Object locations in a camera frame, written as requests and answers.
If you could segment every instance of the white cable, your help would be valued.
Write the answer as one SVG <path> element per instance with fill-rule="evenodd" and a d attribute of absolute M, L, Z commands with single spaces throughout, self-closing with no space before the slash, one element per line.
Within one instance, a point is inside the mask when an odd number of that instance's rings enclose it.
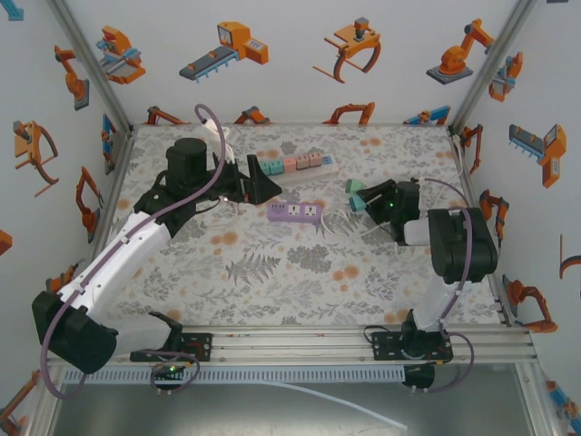
<path fill-rule="evenodd" d="M 349 221 L 349 217 L 345 214 L 345 212 L 341 209 L 337 209 L 334 211 L 325 211 L 320 215 L 320 225 L 323 226 L 323 229 L 325 229 L 327 232 L 329 232 L 330 234 L 334 235 L 334 236 L 338 236 L 339 238 L 351 238 L 353 236 L 365 236 L 366 234 L 370 234 L 375 232 L 377 229 L 379 229 L 379 226 L 376 225 L 375 227 L 372 227 L 368 230 L 364 230 L 362 232 L 358 232 L 358 233 L 352 233 L 352 234 L 339 234 L 339 233 L 335 233 L 333 232 L 328 226 L 327 224 L 325 224 L 325 215 L 336 215 L 341 217 L 343 220 L 345 220 L 347 223 L 350 224 Z"/>
<path fill-rule="evenodd" d="M 347 401 L 347 400 L 342 400 L 341 398 L 333 397 L 331 395 L 327 395 L 326 393 L 314 391 L 312 389 L 303 388 L 301 386 L 295 386 L 294 384 L 278 383 L 275 381 L 258 381 L 258 384 L 264 384 L 266 386 L 275 386 L 277 388 L 292 389 L 294 391 L 308 393 L 308 394 L 314 395 L 316 397 L 321 397 L 325 400 L 333 401 L 333 402 L 336 402 L 338 404 L 342 404 L 344 406 L 351 407 L 352 409 L 355 409 L 356 411 L 362 411 L 363 413 L 366 413 L 369 416 L 372 416 L 373 418 L 376 418 L 380 421 L 383 421 L 389 425 L 395 425 L 396 427 L 402 429 L 403 431 L 406 431 L 408 429 L 408 426 L 405 424 L 402 424 L 401 422 L 391 420 L 390 418 L 388 418 L 386 416 L 380 415 L 379 413 L 376 413 L 374 411 L 370 411 L 369 409 L 366 409 L 362 406 L 359 406 L 358 404 L 355 404 L 355 403 Z"/>
<path fill-rule="evenodd" d="M 216 155 L 220 155 L 222 145 L 220 143 L 220 136 L 218 135 L 218 126 L 216 126 L 216 123 L 210 119 L 206 121 L 206 123 L 202 124 L 202 128 L 203 136 L 206 137 L 205 139 L 208 139 L 213 152 Z M 230 134 L 230 128 L 223 127 L 222 131 L 224 133 L 224 138 L 228 138 L 228 135 Z M 226 162 L 231 164 L 235 160 L 236 158 L 234 156 L 234 151 L 232 150 L 231 145 L 226 143 Z"/>
<path fill-rule="evenodd" d="M 462 157 L 462 144 L 460 143 L 460 137 L 457 134 L 452 135 L 452 143 L 454 144 L 454 147 L 456 147 L 456 151 L 458 152 L 458 161 L 460 162 L 460 171 L 457 174 L 454 174 L 454 175 L 450 176 L 448 179 L 444 180 L 444 182 L 447 182 L 447 183 L 455 182 L 456 179 L 464 173 L 464 158 Z M 442 187 L 439 190 L 438 195 L 436 196 L 436 200 L 434 200 L 431 207 L 429 207 L 428 209 L 434 209 L 436 204 L 438 204 L 440 197 L 442 196 L 444 191 L 446 191 L 446 188 L 447 188 L 447 186 L 442 185 Z"/>

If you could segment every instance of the colorful block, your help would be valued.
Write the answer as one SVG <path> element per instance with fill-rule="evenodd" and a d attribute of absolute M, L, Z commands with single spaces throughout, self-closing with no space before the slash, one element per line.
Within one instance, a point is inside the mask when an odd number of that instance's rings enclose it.
<path fill-rule="evenodd" d="M 345 186 L 346 193 L 356 193 L 359 189 L 363 189 L 363 182 L 360 180 L 349 179 Z"/>
<path fill-rule="evenodd" d="M 268 162 L 261 162 L 261 169 L 262 172 L 265 173 L 266 175 L 271 175 L 271 166 L 269 165 Z"/>
<path fill-rule="evenodd" d="M 285 173 L 294 173 L 297 171 L 297 159 L 294 157 L 285 157 L 282 159 L 282 166 Z"/>
<path fill-rule="evenodd" d="M 281 159 L 276 159 L 275 161 L 270 161 L 269 167 L 271 168 L 271 175 L 282 174 L 284 172 L 284 167 L 282 166 Z"/>
<path fill-rule="evenodd" d="M 353 212 L 362 211 L 367 207 L 366 203 L 358 195 L 353 195 L 349 198 L 349 205 Z"/>
<path fill-rule="evenodd" d="M 307 154 L 297 157 L 297 170 L 305 170 L 309 168 L 309 165 L 309 156 Z"/>
<path fill-rule="evenodd" d="M 319 152 L 309 153 L 309 166 L 321 166 L 323 164 L 322 155 Z"/>

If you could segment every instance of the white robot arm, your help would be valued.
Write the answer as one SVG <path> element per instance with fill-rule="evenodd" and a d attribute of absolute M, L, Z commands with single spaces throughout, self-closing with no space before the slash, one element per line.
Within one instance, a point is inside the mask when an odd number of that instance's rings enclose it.
<path fill-rule="evenodd" d="M 214 122 L 203 122 L 212 123 L 210 130 L 218 134 Z M 282 192 L 262 172 L 253 154 L 247 156 L 250 177 L 240 173 L 233 156 L 228 162 L 228 145 L 220 136 L 222 159 L 213 155 L 215 170 L 206 170 L 204 141 L 176 141 L 166 152 L 167 170 L 135 204 L 114 240 L 57 295 L 41 292 L 34 299 L 34 321 L 43 350 L 47 348 L 85 374 L 98 371 L 116 354 L 182 351 L 182 326 L 162 313 L 119 324 L 105 320 L 104 315 L 139 267 L 197 214 L 197 203 L 227 196 L 236 203 L 261 204 Z"/>
<path fill-rule="evenodd" d="M 385 344 L 390 347 L 389 356 L 399 353 L 402 359 L 412 359 L 449 348 L 444 321 L 460 293 L 497 268 L 497 249 L 482 212 L 479 208 L 460 213 L 432 209 L 427 218 L 419 219 L 419 184 L 415 179 L 399 183 L 388 180 L 357 191 L 357 196 L 376 224 L 389 224 L 396 243 L 428 245 L 431 251 L 435 276 L 421 303 L 403 322 L 401 335 L 391 335 L 393 343 Z"/>

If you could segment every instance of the power outlet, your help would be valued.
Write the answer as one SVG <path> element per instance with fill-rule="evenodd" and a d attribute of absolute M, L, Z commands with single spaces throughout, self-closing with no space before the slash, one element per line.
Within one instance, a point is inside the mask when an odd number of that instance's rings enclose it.
<path fill-rule="evenodd" d="M 305 205 L 305 216 L 316 216 L 317 215 L 317 206 L 307 206 Z"/>
<path fill-rule="evenodd" d="M 287 211 L 289 211 L 289 215 L 299 215 L 300 207 L 298 204 L 289 204 L 287 206 Z"/>
<path fill-rule="evenodd" d="M 284 223 L 320 223 L 322 209 L 313 203 L 271 203 L 267 218 L 273 222 Z"/>

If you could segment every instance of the floral tablecloth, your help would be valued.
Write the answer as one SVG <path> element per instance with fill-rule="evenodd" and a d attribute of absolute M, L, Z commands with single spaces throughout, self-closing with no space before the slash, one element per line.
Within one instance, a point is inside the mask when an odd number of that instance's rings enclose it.
<path fill-rule="evenodd" d="M 181 137 L 200 137 L 192 125 L 137 130 L 110 239 L 133 204 L 166 166 L 165 150 Z M 349 178 L 367 186 L 388 178 L 454 178 L 444 127 L 233 126 L 230 143 L 246 171 L 246 154 L 278 158 L 308 152 L 335 155 L 340 172 L 284 189 L 275 201 L 316 202 L 348 210 Z M 453 182 L 460 187 L 459 180 Z M 425 183 L 420 208 L 433 206 L 439 185 Z M 446 190 L 438 207 L 459 204 Z M 428 248 L 399 248 L 365 213 L 345 221 L 327 215 L 319 225 L 270 223 L 266 206 L 222 203 L 190 220 L 139 269 L 109 311 L 111 319 L 165 312 L 184 325 L 353 325 L 404 320 L 433 274 Z M 498 323 L 488 281 L 465 292 L 452 322 Z"/>

